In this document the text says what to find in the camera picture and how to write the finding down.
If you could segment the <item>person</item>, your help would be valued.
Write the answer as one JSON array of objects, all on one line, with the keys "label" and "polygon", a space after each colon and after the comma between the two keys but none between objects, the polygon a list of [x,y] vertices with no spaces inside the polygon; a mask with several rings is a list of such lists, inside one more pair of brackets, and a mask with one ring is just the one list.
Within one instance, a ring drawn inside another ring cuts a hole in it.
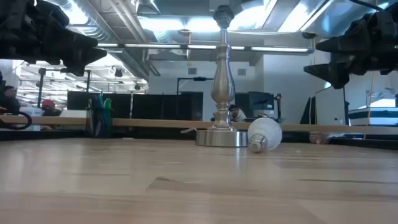
[{"label": "person", "polygon": [[42,111],[42,116],[60,116],[62,113],[59,109],[56,109],[52,100],[42,101]]},{"label": "person", "polygon": [[233,122],[244,122],[246,119],[243,110],[236,105],[230,105],[229,112],[231,113],[231,121]]},{"label": "person", "polygon": [[18,115],[20,104],[17,96],[17,89],[13,86],[6,85],[3,92],[0,93],[0,108],[7,109],[14,115]]}]

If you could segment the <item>white round lightbulb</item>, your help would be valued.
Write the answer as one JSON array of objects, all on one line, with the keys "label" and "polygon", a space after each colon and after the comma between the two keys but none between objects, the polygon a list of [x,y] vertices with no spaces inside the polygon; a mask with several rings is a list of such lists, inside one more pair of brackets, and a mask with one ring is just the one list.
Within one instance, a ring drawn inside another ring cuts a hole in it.
[{"label": "white round lightbulb", "polygon": [[282,141],[282,129],[271,118],[258,118],[248,128],[248,149],[256,154],[272,151]]}]

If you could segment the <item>clear glass bowl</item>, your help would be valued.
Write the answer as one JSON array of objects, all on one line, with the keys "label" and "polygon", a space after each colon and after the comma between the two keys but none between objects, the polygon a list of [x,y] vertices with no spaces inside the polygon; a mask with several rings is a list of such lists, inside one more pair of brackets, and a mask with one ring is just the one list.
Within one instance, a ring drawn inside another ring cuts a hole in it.
[{"label": "clear glass bowl", "polygon": [[195,144],[208,147],[246,147],[247,133],[238,131],[231,121],[230,104],[235,96],[235,84],[229,65],[231,46],[228,44],[228,27],[234,12],[228,5],[217,7],[213,18],[220,28],[220,41],[216,46],[216,72],[211,97],[216,103],[213,125],[196,133]]}]

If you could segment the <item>black pen cup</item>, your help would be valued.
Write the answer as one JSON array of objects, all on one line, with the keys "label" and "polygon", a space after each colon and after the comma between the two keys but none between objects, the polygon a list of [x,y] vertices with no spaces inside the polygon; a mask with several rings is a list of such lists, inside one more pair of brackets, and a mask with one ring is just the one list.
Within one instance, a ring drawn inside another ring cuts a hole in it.
[{"label": "black pen cup", "polygon": [[112,110],[87,108],[85,134],[89,138],[110,138],[113,133]]}]

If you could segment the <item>long ceiling light bar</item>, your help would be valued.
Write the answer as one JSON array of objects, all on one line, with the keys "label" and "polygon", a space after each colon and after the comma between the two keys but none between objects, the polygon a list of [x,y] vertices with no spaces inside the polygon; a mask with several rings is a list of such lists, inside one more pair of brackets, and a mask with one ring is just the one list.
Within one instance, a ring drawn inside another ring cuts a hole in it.
[{"label": "long ceiling light bar", "polygon": [[[104,49],[166,49],[166,50],[215,50],[216,45],[198,44],[98,44]],[[231,46],[232,50],[245,52],[312,53],[313,49],[300,47],[252,47]]]}]

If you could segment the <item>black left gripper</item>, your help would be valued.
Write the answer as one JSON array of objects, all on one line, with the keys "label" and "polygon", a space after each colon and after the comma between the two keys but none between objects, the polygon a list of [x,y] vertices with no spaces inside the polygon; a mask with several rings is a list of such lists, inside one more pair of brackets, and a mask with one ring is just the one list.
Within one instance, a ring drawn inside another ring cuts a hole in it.
[{"label": "black left gripper", "polygon": [[107,51],[95,48],[96,39],[70,30],[46,33],[51,26],[64,29],[68,24],[68,16],[51,2],[0,0],[0,59],[43,60],[46,36],[53,57],[62,61],[67,72],[82,77],[85,67],[107,56]]}]

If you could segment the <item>black monitor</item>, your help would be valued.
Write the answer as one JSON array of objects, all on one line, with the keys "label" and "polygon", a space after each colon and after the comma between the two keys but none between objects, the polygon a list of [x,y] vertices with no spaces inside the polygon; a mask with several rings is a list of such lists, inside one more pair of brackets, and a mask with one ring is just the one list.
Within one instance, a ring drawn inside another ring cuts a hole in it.
[{"label": "black monitor", "polygon": [[203,93],[183,91],[179,95],[134,95],[131,118],[201,121]]},{"label": "black monitor", "polygon": [[247,118],[258,117],[260,113],[274,115],[274,95],[258,91],[235,94],[234,104]]},{"label": "black monitor", "polygon": [[[87,93],[80,91],[69,91],[67,93],[67,109],[68,110],[85,110],[88,107],[88,100],[95,99],[99,93]],[[113,118],[130,118],[131,111],[131,94],[124,93],[103,93],[104,100],[112,101]]]}]

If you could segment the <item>small brown patterned cup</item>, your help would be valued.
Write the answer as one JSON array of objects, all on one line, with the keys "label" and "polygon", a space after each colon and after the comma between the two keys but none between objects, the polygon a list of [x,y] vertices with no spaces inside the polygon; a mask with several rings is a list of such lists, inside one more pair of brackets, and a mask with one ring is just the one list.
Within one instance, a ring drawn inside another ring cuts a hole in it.
[{"label": "small brown patterned cup", "polygon": [[309,141],[312,144],[328,144],[330,135],[328,133],[313,131],[309,133]]}]

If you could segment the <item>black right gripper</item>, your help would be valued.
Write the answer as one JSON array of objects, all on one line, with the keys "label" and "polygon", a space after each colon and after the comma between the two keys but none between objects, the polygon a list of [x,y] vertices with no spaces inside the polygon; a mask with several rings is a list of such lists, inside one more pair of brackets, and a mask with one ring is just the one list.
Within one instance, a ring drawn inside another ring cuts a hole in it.
[{"label": "black right gripper", "polygon": [[351,62],[308,65],[304,72],[341,89],[349,82],[350,73],[388,75],[398,71],[398,2],[353,21],[351,32],[354,35],[332,37],[315,46],[323,52],[355,53]]}]

